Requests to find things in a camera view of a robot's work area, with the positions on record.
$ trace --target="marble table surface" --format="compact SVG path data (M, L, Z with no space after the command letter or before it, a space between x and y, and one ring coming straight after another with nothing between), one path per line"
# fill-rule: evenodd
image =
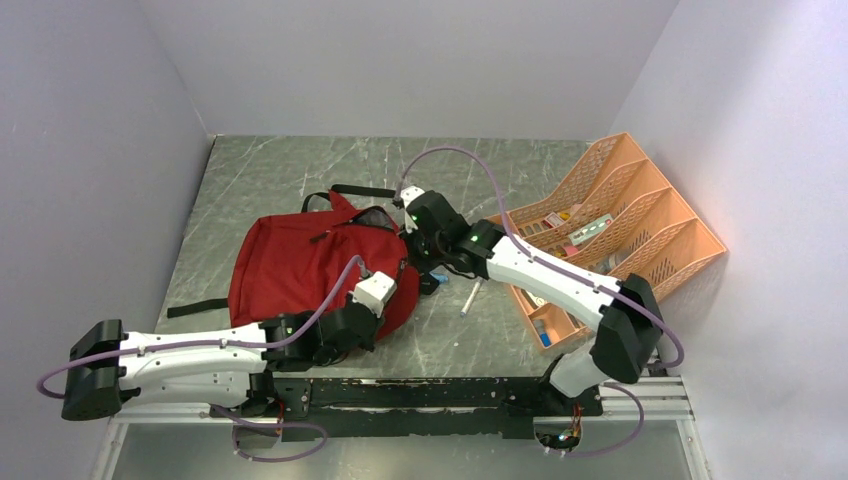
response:
M459 138L351 138L220 136L186 227L182 248L156 333L229 327L226 310L167 319L165 308L224 297L245 233L258 218L299 211L304 195L334 183L394 187L409 161L423 149L458 145L492 167L513 209L548 195L580 155L583 141ZM456 153L436 153L413 168L408 181L445 195L469 223L497 213L483 170ZM358 207L388 201L351 197ZM473 282L451 277L422 297L407 323L344 362L313 368L312 377L462 377L540 375L558 352L541 354L502 284L486 282L468 316L459 310Z

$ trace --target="backpack zipper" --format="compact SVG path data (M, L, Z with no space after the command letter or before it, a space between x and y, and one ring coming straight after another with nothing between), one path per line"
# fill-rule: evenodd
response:
M329 229L327 229L327 230L325 230L325 231L323 231L323 232L319 233L318 235L315 235L314 237L310 238L310 239L309 239L309 243L316 243L316 242L318 242L319 240L323 240L323 239L327 238L327 235L329 235L329 234L330 234L330 232L332 232L332 231L333 231L333 229L338 228L338 227L348 226L348 225L359 225L360 227L379 228L380 230L385 230L385 231L387 231L387 232L391 232L391 233L393 233L393 234L397 234L397 232L395 232L395 230L394 230L393 228L389 228L389 227L382 227L382 226L380 226L380 225L366 225L366 224L362 224L362 223L356 223L356 219L357 219L357 218L361 217L362 215L364 215L364 214L366 214L366 213L368 213L369 211L374 210L374 209L380 210L380 211L381 211L381 212L383 212L386 216L388 216L388 215L389 215L388 213L386 213L386 211L385 211L385 210L383 210L383 209L382 209L382 207L368 207L368 208L366 208L365 210L362 210L361 212L357 213L357 214L356 214L353 218L351 218L350 220L348 220L348 221L346 221L346 222L342 222L342 223L337 223L337 224L335 224L335 225L331 226Z

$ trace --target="pen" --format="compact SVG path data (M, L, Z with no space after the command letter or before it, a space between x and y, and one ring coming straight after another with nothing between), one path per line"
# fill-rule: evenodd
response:
M478 278L477 282L474 283L474 288L471 289L471 295L469 295L468 300L465 301L465 306L463 306L462 310L459 311L460 317L468 315L468 310L471 308L471 303L474 301L474 297L477 296L477 292L480 291L481 285L483 285L483 279Z

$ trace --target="backpack handle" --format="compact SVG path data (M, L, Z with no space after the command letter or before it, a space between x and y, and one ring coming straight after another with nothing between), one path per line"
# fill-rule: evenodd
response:
M374 198L394 198L395 191L390 188L377 188L377 187L361 187L359 185L347 185L344 183L337 183L330 187L331 192L336 192L344 195L357 195L360 197L374 197ZM330 199L330 194L326 192L315 192L310 193L303 199L303 206L300 208L300 213L306 212L309 210L309 200L312 197L321 197L324 200L327 200L332 203Z

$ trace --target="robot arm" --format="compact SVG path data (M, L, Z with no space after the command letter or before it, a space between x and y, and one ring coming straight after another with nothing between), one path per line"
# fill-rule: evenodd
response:
M62 418L92 420L114 415L125 406L150 403L262 408L274 397L273 387L267 388L273 383L272 372L305 371L355 348L373 350L383 308L395 288L389 276L370 274L356 284L342 308L323 314L296 341L280 347L267 346L294 336L313 312L176 335L125 333L120 320L102 321L74 345L72 361L117 350L138 349L138 354L70 369ZM175 343L188 345L157 348Z
M446 265L462 273L515 285L563 308L596 333L594 342L556 360L550 383L568 397L608 378L633 384L639 380L662 332L644 315L602 294L599 286L618 292L660 316L649 283L638 275L624 282L585 271L518 240L525 252L488 220L468 225L445 198L418 187L401 192L406 210L405 239L413 266L429 272ZM555 272L542 262L588 278L587 286Z

